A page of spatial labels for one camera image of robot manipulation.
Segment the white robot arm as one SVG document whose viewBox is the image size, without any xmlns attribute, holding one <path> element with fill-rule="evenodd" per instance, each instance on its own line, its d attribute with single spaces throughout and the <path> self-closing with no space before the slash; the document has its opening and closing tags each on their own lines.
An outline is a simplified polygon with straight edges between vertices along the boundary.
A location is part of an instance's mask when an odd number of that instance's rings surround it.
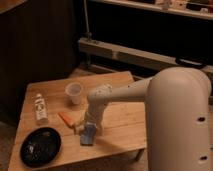
<svg viewBox="0 0 213 171">
<path fill-rule="evenodd" d="M 212 86 L 195 68 L 172 67 L 155 76 L 88 93 L 80 143 L 91 145 L 111 102 L 145 104 L 149 171 L 213 171 L 208 103 Z"/>
</svg>

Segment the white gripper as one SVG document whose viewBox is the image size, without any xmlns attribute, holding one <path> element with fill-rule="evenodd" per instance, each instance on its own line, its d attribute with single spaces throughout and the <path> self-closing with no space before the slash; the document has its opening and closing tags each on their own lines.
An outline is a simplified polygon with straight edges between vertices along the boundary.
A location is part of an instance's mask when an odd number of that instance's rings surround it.
<svg viewBox="0 0 213 171">
<path fill-rule="evenodd" d="M 84 115 L 84 122 L 85 123 L 92 123 L 95 124 L 95 135 L 99 136 L 100 129 L 99 127 L 102 124 L 103 120 L 103 114 L 104 114 L 105 108 L 104 107 L 94 107 L 89 106 L 85 112 Z M 80 134 L 84 130 L 84 124 L 79 123 L 74 125 L 74 133 Z"/>
</svg>

